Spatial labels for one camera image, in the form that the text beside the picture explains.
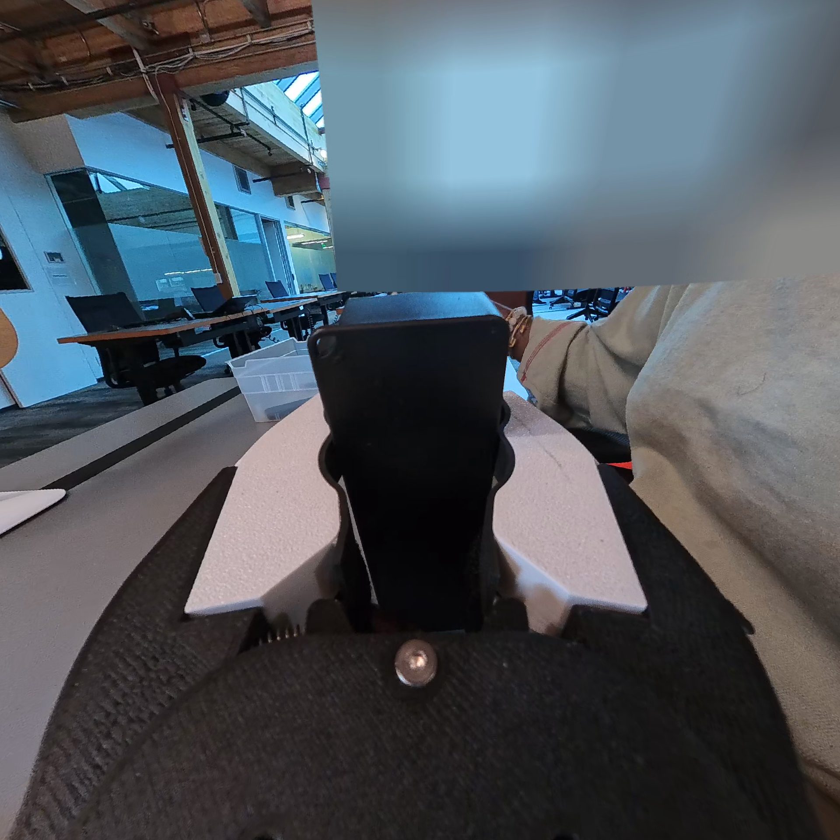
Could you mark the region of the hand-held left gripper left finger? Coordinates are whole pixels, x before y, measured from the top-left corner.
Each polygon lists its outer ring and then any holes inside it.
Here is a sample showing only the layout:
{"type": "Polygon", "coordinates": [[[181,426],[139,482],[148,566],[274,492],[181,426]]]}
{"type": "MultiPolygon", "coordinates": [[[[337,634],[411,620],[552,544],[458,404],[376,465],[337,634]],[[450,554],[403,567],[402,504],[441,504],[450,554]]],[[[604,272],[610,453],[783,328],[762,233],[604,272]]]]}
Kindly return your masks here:
{"type": "Polygon", "coordinates": [[[322,465],[330,429],[314,396],[237,462],[185,603],[189,617],[259,608],[304,631],[308,609],[341,590],[341,558],[358,549],[343,480],[322,465]]]}

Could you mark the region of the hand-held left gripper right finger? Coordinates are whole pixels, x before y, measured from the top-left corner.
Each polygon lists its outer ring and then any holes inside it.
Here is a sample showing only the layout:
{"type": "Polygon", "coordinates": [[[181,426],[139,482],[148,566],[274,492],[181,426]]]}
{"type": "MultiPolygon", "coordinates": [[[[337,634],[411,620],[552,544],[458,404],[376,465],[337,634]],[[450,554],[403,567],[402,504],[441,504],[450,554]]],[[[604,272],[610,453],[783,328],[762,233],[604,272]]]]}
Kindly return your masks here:
{"type": "Polygon", "coordinates": [[[514,466],[493,500],[500,593],[524,604],[529,628],[544,635],[558,634],[574,606],[644,613],[647,599],[595,459],[520,395],[503,396],[514,466]]]}

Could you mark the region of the clear plastic bin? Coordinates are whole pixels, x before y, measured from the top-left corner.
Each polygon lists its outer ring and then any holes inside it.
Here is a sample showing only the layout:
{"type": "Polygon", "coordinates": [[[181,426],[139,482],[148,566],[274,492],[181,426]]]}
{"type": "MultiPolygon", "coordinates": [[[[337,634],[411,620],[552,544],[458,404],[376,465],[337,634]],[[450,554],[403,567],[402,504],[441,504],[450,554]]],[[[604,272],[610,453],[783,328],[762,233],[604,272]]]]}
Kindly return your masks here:
{"type": "Polygon", "coordinates": [[[258,423],[264,423],[267,408],[308,400],[319,392],[308,346],[294,339],[234,358],[227,368],[258,423]]]}

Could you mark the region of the black usb hub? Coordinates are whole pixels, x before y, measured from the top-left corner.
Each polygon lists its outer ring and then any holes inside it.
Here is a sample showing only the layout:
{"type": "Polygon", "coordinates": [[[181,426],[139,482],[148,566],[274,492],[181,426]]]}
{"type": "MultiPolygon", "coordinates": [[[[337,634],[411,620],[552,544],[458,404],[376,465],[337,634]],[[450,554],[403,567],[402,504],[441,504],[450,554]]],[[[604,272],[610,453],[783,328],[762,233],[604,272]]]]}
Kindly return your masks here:
{"type": "Polygon", "coordinates": [[[349,299],[308,342],[373,593],[404,626],[475,631],[492,603],[508,340],[482,292],[407,292],[349,299]]]}

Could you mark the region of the person's right forearm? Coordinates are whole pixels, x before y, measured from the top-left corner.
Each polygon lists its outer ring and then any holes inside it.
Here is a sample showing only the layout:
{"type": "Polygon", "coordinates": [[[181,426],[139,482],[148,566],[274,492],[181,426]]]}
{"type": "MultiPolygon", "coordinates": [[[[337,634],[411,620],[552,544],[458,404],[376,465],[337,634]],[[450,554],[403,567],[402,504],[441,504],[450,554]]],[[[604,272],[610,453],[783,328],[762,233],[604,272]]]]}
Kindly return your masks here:
{"type": "Polygon", "coordinates": [[[631,290],[607,318],[588,325],[496,302],[518,380],[537,408],[568,428],[628,435],[627,398],[662,331],[669,293],[631,290]]]}

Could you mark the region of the person's grey sweatshirt torso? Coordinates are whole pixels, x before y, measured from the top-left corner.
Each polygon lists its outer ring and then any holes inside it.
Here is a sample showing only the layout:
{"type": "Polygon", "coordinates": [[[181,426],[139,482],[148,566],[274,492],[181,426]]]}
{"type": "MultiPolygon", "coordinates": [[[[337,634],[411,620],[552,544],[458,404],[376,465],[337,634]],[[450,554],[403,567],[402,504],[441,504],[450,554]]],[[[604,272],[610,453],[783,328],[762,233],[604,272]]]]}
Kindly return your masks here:
{"type": "Polygon", "coordinates": [[[838,802],[838,276],[640,287],[639,480],[754,627],[805,773],[838,802]]]}

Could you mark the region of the wooden top office desk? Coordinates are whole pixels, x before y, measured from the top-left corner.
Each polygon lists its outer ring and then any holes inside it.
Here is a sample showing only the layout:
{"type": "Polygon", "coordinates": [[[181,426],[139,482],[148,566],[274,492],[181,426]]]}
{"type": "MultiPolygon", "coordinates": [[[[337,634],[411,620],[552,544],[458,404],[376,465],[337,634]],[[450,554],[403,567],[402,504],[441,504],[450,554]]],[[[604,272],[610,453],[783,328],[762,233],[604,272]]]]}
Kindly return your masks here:
{"type": "Polygon", "coordinates": [[[250,335],[261,326],[261,317],[275,316],[279,322],[294,321],[302,315],[305,305],[314,302],[313,297],[271,302],[228,316],[181,319],[161,324],[144,323],[136,327],[87,332],[59,338],[57,341],[60,344],[74,343],[94,348],[100,361],[104,362],[105,378],[108,379],[110,374],[125,373],[129,385],[136,389],[142,404],[148,406],[158,401],[159,390],[169,388],[182,391],[182,379],[190,372],[186,370],[186,362],[181,362],[176,356],[174,362],[162,362],[164,372],[160,373],[159,363],[143,360],[143,345],[161,343],[178,353],[197,343],[230,337],[232,341],[228,351],[232,359],[236,359],[257,349],[258,345],[250,340],[250,335]]]}

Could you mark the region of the wooden support post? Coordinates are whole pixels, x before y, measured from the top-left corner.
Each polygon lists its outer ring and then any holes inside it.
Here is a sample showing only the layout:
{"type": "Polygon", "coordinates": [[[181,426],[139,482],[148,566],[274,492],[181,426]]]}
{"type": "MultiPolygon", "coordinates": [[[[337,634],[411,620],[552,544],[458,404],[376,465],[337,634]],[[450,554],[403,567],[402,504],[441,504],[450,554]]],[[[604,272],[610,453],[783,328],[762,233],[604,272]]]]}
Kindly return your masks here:
{"type": "Polygon", "coordinates": [[[239,295],[235,269],[196,139],[189,103],[172,75],[155,75],[151,87],[171,136],[192,210],[196,217],[203,251],[223,295],[239,295]]]}

